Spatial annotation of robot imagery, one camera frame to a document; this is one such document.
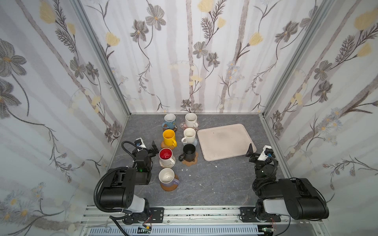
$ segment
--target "black mug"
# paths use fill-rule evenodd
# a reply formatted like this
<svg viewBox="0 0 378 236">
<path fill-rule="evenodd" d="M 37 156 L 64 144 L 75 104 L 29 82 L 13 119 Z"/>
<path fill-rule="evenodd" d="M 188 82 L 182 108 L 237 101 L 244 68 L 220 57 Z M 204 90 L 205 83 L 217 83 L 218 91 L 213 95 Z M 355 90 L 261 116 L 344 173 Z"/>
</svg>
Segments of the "black mug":
<svg viewBox="0 0 378 236">
<path fill-rule="evenodd" d="M 195 146 L 193 144 L 186 144 L 183 148 L 184 153 L 178 157 L 179 161 L 186 160 L 192 162 L 195 159 Z"/>
</svg>

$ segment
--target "floral wallpaper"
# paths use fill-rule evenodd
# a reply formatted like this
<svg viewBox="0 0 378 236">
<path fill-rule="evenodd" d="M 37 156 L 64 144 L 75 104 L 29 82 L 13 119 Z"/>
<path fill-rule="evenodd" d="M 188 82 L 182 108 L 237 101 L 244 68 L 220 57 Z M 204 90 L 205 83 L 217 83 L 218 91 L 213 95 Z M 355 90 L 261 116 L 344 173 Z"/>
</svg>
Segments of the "floral wallpaper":
<svg viewBox="0 0 378 236">
<path fill-rule="evenodd" d="M 196 113 L 262 112 L 321 4 L 81 2 L 132 112 Z"/>
<path fill-rule="evenodd" d="M 336 1 L 266 114 L 294 176 L 329 201 L 333 236 L 376 234 L 377 7 Z"/>
<path fill-rule="evenodd" d="M 69 2 L 0 3 L 0 227 L 79 235 L 126 116 Z"/>
</svg>

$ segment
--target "beige tray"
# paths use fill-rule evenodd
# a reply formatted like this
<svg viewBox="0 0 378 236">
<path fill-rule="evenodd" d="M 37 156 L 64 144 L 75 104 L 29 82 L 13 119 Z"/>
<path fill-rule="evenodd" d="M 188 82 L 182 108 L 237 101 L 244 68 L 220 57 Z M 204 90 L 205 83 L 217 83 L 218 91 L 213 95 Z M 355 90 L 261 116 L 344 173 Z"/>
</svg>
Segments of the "beige tray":
<svg viewBox="0 0 378 236">
<path fill-rule="evenodd" d="M 244 156 L 250 143 L 256 152 L 256 146 L 242 124 L 203 129 L 197 135 L 206 161 Z"/>
</svg>

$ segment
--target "yellow flower center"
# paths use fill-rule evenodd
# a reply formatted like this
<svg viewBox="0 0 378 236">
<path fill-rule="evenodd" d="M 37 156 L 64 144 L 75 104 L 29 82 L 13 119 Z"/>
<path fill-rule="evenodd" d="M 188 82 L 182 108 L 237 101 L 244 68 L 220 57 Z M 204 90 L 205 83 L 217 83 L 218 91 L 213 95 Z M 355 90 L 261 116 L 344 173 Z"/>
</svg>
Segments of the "yellow flower center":
<svg viewBox="0 0 378 236">
<path fill-rule="evenodd" d="M 25 217 L 27 214 L 28 214 L 28 210 L 23 210 L 22 212 L 21 212 L 21 216 L 22 217 Z"/>
<path fill-rule="evenodd" d="M 11 62 L 12 60 L 9 57 L 3 57 L 3 60 L 6 62 Z"/>
</svg>

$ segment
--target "table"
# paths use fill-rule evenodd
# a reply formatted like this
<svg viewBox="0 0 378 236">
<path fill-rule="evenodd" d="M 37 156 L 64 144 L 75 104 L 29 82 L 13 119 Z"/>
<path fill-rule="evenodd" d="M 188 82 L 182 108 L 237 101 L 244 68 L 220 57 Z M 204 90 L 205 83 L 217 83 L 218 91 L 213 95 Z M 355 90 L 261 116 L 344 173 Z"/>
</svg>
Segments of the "table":
<svg viewBox="0 0 378 236">
<path fill-rule="evenodd" d="M 270 145 L 258 115 L 236 114 L 197 114 L 200 129 L 212 128 L 223 125 L 243 124 L 260 153 L 264 145 Z M 135 186 L 134 194 L 147 198 L 150 205 L 254 205 L 258 197 L 252 190 L 252 182 L 255 179 L 254 163 L 248 162 L 245 156 L 231 157 L 222 160 L 208 162 L 203 158 L 200 144 L 196 146 L 198 162 L 187 167 L 178 161 L 182 153 L 184 137 L 180 123 L 185 121 L 185 115 L 176 115 L 176 140 L 177 147 L 173 149 L 176 164 L 172 167 L 180 179 L 180 185 L 172 192 L 166 192 L 160 187 L 158 174 L 162 168 L 159 165 L 159 157 L 152 158 L 152 177 L 149 185 Z M 147 146 L 151 148 L 154 140 L 159 150 L 163 141 L 164 115 L 131 115 L 120 141 L 134 141 L 141 137 Z M 125 145 L 132 151 L 134 147 Z M 119 145 L 111 164 L 111 168 L 132 166 L 132 158 Z M 277 170 L 277 179 L 284 178 L 280 166 Z"/>
</svg>

